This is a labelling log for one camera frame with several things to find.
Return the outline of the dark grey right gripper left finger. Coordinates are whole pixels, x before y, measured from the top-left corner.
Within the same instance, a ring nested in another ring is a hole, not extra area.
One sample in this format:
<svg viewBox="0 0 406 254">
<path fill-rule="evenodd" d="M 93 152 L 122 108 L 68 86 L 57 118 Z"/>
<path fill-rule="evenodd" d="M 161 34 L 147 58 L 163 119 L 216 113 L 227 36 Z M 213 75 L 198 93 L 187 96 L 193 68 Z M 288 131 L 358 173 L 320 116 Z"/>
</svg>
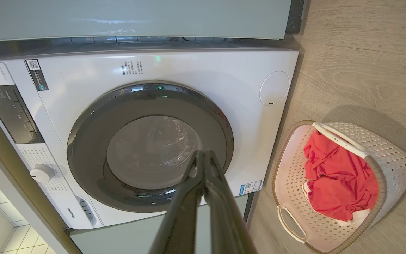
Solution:
<svg viewBox="0 0 406 254">
<path fill-rule="evenodd" d="M 193 254 L 198 207 L 204 193 L 204 152 L 195 151 L 162 221 L 150 254 Z"/>
</svg>

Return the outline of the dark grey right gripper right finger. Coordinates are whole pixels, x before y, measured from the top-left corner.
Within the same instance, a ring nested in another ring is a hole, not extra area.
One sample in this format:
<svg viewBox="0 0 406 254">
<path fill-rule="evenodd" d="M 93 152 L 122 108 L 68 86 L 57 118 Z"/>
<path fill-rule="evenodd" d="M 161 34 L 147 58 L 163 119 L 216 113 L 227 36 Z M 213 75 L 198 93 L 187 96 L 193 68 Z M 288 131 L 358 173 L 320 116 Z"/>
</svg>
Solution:
<svg viewBox="0 0 406 254">
<path fill-rule="evenodd" d="M 213 151 L 204 151 L 204 198 L 210 207 L 213 254 L 256 254 L 235 198 Z"/>
</svg>

